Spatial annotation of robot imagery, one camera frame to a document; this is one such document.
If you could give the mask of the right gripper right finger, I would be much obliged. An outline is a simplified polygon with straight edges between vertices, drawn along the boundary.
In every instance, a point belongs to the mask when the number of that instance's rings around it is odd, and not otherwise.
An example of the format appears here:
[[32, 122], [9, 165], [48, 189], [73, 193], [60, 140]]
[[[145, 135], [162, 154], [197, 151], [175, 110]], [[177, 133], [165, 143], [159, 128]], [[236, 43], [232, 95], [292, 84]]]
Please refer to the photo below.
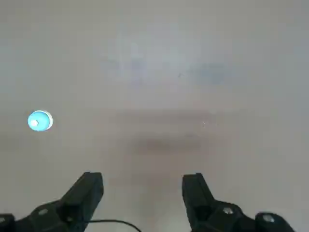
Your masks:
[[182, 177], [182, 196], [193, 232], [294, 231], [283, 217], [275, 213], [259, 212], [251, 218], [236, 204], [215, 199], [201, 173]]

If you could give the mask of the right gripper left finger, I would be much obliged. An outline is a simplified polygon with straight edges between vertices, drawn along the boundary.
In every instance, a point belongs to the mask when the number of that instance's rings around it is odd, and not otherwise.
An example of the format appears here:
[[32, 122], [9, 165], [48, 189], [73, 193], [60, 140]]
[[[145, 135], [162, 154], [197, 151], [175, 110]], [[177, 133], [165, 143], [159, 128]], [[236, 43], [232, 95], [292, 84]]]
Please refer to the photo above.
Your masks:
[[2, 232], [84, 232], [104, 193], [101, 173], [86, 172], [59, 199], [36, 207], [16, 220], [0, 215]]

